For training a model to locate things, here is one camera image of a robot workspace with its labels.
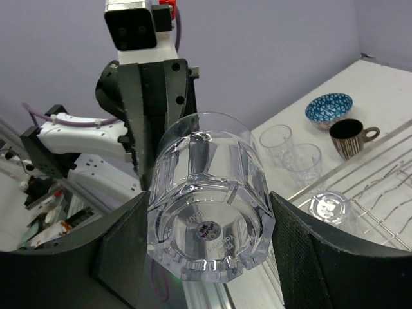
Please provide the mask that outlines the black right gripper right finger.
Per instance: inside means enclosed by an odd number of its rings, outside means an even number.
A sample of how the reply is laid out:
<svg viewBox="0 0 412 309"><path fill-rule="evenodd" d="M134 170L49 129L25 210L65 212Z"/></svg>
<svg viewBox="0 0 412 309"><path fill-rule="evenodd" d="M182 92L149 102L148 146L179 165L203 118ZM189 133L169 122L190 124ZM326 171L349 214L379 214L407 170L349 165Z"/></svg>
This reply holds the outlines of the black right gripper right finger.
<svg viewBox="0 0 412 309"><path fill-rule="evenodd" d="M352 236L275 192L272 243L285 308L411 308L411 253Z"/></svg>

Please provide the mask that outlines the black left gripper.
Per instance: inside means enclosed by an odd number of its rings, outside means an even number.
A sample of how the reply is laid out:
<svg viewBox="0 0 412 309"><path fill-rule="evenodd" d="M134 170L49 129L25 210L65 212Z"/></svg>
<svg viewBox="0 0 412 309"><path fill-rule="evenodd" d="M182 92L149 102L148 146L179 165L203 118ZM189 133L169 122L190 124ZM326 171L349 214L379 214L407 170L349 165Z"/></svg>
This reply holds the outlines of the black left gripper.
<svg viewBox="0 0 412 309"><path fill-rule="evenodd" d="M179 58L145 64L112 61L98 79L95 96L100 107L128 120L142 190L148 190L151 183L145 118L151 132L162 135L180 118L196 113L194 81L199 75L199 68Z"/></svg>

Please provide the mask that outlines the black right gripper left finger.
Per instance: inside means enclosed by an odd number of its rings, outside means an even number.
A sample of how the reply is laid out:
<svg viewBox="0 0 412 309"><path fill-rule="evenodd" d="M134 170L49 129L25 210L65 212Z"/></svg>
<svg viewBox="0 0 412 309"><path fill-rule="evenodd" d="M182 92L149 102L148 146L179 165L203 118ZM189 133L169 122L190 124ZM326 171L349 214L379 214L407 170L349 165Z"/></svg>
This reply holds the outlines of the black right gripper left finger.
<svg viewBox="0 0 412 309"><path fill-rule="evenodd" d="M1 253L1 308L137 308L149 192L35 250Z"/></svg>

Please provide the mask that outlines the clear glass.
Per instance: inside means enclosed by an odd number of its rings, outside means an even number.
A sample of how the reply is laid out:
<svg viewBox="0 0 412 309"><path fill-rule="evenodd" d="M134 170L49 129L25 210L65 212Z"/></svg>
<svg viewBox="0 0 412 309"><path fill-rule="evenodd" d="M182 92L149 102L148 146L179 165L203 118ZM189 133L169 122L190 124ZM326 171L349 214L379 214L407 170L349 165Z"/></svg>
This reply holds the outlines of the clear glass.
<svg viewBox="0 0 412 309"><path fill-rule="evenodd" d="M312 196L308 211L318 220L337 227L355 221L351 201L337 191L321 191Z"/></svg>
<svg viewBox="0 0 412 309"><path fill-rule="evenodd" d="M304 189L315 183L323 173L323 156L314 144L296 144L285 151L282 165L297 189Z"/></svg>
<svg viewBox="0 0 412 309"><path fill-rule="evenodd" d="M267 258L275 226L252 133L195 113L162 137L147 210L147 252L184 281L228 283Z"/></svg>
<svg viewBox="0 0 412 309"><path fill-rule="evenodd" d="M259 142L273 160L281 160L283 154L293 146L292 130L284 124L271 126L262 132Z"/></svg>

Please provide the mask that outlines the brown striped mug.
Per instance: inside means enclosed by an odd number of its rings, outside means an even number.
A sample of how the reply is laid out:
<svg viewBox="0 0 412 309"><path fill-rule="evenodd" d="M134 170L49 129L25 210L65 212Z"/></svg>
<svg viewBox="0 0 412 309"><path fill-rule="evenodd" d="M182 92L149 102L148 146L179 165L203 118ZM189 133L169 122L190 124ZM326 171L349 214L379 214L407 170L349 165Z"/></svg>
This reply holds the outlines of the brown striped mug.
<svg viewBox="0 0 412 309"><path fill-rule="evenodd" d="M378 127L364 128L357 119L344 119L336 122L329 129L333 146L343 160L349 160L364 149L364 144L380 135Z"/></svg>

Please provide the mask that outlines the blue patterned bowl red outside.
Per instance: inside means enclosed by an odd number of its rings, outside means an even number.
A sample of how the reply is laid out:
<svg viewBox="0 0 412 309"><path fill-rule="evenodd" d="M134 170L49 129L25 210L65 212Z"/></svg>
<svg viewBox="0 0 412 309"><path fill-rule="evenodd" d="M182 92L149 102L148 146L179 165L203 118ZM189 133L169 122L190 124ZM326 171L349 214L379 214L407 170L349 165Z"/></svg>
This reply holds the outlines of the blue patterned bowl red outside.
<svg viewBox="0 0 412 309"><path fill-rule="evenodd" d="M320 130L329 130L336 122L348 118L353 99L345 93L328 93L312 100L305 109L306 118Z"/></svg>

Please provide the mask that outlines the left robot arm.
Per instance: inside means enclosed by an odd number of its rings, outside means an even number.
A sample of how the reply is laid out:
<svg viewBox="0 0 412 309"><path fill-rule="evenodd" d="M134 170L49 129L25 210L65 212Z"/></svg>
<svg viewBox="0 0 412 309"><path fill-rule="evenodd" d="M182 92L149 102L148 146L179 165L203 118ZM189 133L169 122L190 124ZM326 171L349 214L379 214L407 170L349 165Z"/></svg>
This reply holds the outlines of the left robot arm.
<svg viewBox="0 0 412 309"><path fill-rule="evenodd" d="M147 64L111 61L95 88L111 118L70 115L61 105L21 135L34 166L47 176L87 184L128 201L150 187L159 143L179 119L197 111L199 69L185 59Z"/></svg>

